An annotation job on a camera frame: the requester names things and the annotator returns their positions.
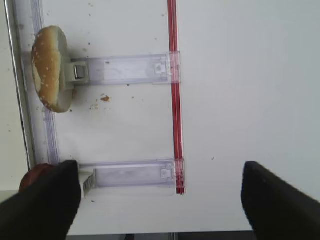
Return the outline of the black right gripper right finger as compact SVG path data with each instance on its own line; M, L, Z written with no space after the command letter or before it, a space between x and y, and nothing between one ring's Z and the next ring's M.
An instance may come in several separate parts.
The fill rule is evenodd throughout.
M244 164L240 197L258 240L320 238L320 203L255 161Z

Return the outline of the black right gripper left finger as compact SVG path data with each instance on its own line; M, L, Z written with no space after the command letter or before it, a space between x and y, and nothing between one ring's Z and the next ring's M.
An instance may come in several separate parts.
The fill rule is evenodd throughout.
M82 199L78 164L67 160L0 204L2 240L64 240Z

